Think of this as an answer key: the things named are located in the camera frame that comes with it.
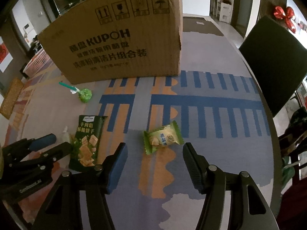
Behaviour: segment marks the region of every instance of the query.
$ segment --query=patterned tablecloth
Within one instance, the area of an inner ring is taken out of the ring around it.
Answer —
[[[116,230],[192,230],[205,196],[192,185],[182,146],[165,147],[153,155],[145,155],[143,149],[143,130],[176,120],[184,140],[191,142],[198,154],[226,172],[248,171],[270,204],[272,139],[256,84],[225,36],[217,28],[210,29],[214,26],[211,22],[198,21],[202,24],[197,24],[193,32],[190,26],[195,21],[184,20],[179,76],[78,85],[93,90],[88,104],[57,84],[68,81],[50,60],[22,91],[10,119],[6,144],[49,133],[54,133],[60,143],[65,126],[70,133],[76,131],[79,115],[108,116],[99,160],[113,154],[120,142],[128,146],[119,184],[106,196]],[[68,162],[66,157],[55,165],[54,180]],[[25,219],[33,221],[52,185],[20,202]],[[83,211],[87,230],[86,208]]]

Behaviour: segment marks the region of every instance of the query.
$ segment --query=red foil balloon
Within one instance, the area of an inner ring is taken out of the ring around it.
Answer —
[[[274,16],[277,19],[281,19],[281,20],[285,19],[285,23],[287,24],[288,29],[290,29],[291,32],[295,34],[296,28],[293,22],[291,21],[291,18],[294,16],[294,10],[291,7],[287,7],[286,13],[285,13],[281,6],[276,6],[275,11],[274,11]]]

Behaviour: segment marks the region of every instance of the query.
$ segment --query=pink basket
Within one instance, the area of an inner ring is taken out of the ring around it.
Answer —
[[[50,59],[49,55],[42,48],[38,53],[29,61],[29,63],[24,68],[23,72],[32,78]]]

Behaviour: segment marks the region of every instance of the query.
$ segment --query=brown cardboard box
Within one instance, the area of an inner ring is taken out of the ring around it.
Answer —
[[[182,0],[86,0],[38,39],[72,84],[179,74]]]

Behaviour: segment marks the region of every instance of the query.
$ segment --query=bolt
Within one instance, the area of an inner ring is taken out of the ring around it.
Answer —
[[[210,169],[211,171],[216,171],[216,170],[217,170],[217,167],[216,167],[215,165],[210,165],[210,166],[209,166],[209,169]]]
[[[249,173],[248,173],[247,171],[242,171],[242,172],[241,172],[241,175],[242,175],[243,177],[249,177]]]
[[[68,170],[64,170],[63,172],[62,172],[62,176],[63,177],[67,177],[67,176],[69,176],[70,175],[70,172],[68,171]]]
[[[97,165],[95,165],[95,167],[94,167],[94,170],[96,170],[96,171],[100,171],[100,170],[102,170],[103,169],[103,167],[102,167],[102,165],[100,165],[100,164],[97,164]]]

